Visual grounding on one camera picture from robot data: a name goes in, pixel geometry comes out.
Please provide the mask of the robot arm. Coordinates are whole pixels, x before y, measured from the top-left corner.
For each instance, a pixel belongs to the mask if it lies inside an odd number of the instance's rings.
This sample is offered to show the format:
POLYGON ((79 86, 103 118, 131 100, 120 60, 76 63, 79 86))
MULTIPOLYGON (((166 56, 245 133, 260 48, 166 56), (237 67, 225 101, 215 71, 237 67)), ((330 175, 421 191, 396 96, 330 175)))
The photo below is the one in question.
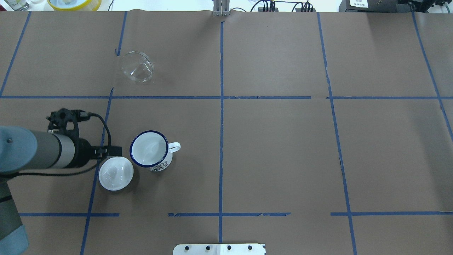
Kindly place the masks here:
POLYGON ((20 126, 2 126, 1 170, 1 254, 20 255, 29 239, 8 180, 33 169, 80 168, 91 160, 121 156, 119 146, 92 146, 79 137, 78 129, 37 132, 20 126))

